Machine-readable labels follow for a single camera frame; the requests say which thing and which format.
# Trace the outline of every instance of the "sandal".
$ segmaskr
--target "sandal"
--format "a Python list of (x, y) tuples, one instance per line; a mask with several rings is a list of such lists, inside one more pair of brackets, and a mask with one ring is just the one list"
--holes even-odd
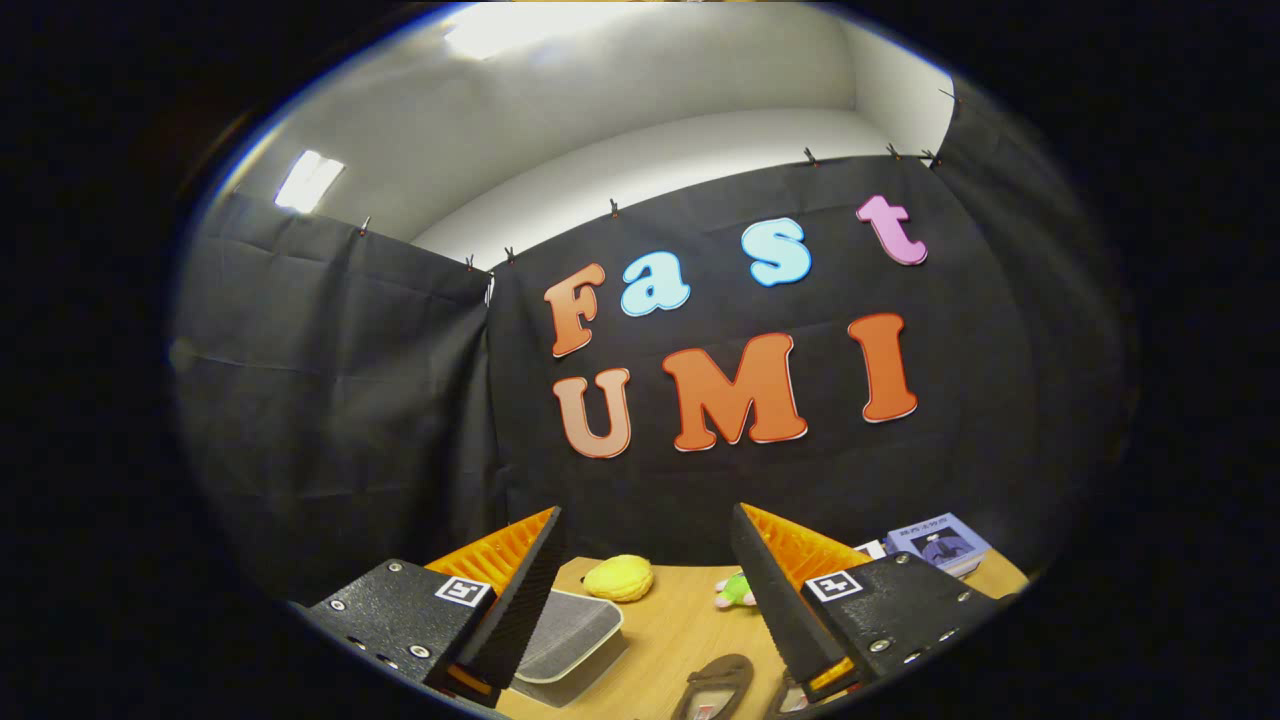
[(746, 694), (754, 670), (741, 655), (726, 655), (689, 675), (671, 720), (728, 720)]
[[(855, 683), (847, 691), (836, 693), (818, 705), (824, 705), (841, 694), (849, 694), (860, 687), (860, 684)], [(804, 688), (801, 688), (800, 684), (791, 678), (790, 670), (783, 670), (782, 682), (778, 684), (778, 692), (773, 693), (773, 700), (769, 701), (769, 710), (767, 711), (764, 720), (782, 720), (783, 717), (790, 717), (792, 714), (800, 712), (806, 707), (809, 707), (809, 698), (805, 697)]]

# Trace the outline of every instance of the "light blue letter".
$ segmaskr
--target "light blue letter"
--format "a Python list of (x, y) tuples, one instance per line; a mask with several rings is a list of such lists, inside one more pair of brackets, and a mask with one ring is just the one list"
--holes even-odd
[(742, 251), (756, 259), (751, 263), (755, 282), (773, 287), (808, 275), (813, 260), (803, 242), (804, 231), (791, 218), (764, 220), (742, 231)]
[[(645, 270), (649, 274), (640, 281)], [(675, 310), (689, 300), (692, 292), (680, 279), (680, 259), (671, 252), (650, 252), (622, 270), (622, 282), (630, 283), (622, 291), (622, 311), (632, 318), (648, 315), (654, 307)]]

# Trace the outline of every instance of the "orange letter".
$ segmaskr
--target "orange letter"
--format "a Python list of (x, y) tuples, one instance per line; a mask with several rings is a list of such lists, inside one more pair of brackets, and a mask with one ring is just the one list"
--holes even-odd
[(631, 416), (627, 414), (627, 393), (622, 386), (631, 379), (631, 373), (623, 368), (604, 370), (595, 375), (595, 384), (604, 391), (604, 406), (609, 410), (609, 434), (591, 434), (586, 425), (585, 378), (564, 378), (552, 392), (561, 400), (561, 419), (564, 421), (564, 437), (573, 450), (588, 457), (613, 457), (621, 455), (631, 443)]
[(579, 286), (593, 286), (604, 282), (604, 268), (591, 263), (563, 281), (553, 284), (543, 300), (552, 304), (552, 323), (556, 325), (556, 345), (552, 346), (552, 355), (563, 357), (575, 350), (591, 342), (591, 331), (584, 329), (579, 324), (581, 315), (588, 322), (595, 319), (595, 291), (584, 287), (582, 292), (575, 295)]
[(849, 337), (863, 346), (863, 356), (867, 359), (870, 400), (863, 407), (863, 419), (868, 423), (905, 418), (918, 405), (915, 395), (906, 389), (902, 347), (897, 342), (902, 325), (902, 318), (893, 313), (867, 315), (849, 325)]
[(742, 350), (737, 378), (732, 383), (705, 350), (681, 350), (662, 361), (662, 369), (676, 379), (680, 402), (680, 436), (676, 450), (710, 450), (716, 436), (703, 423), (703, 410), (730, 445), (737, 445), (746, 428), (746, 411), (755, 404), (751, 439), (759, 443), (796, 439), (809, 430), (796, 415), (791, 395), (787, 356), (795, 342), (786, 333), (753, 337)]

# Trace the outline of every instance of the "yellow plush toy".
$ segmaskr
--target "yellow plush toy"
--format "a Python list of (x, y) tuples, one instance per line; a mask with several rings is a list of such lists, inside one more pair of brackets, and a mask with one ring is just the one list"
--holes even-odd
[(595, 597), (613, 602), (632, 602), (653, 585), (649, 561), (637, 555), (617, 555), (600, 562), (582, 578), (582, 587)]

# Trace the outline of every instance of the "gray tray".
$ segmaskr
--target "gray tray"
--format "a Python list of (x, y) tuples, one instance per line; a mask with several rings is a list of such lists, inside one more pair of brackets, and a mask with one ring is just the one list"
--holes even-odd
[(617, 605), (552, 591), (511, 689), (564, 707), (604, 676), (626, 648)]

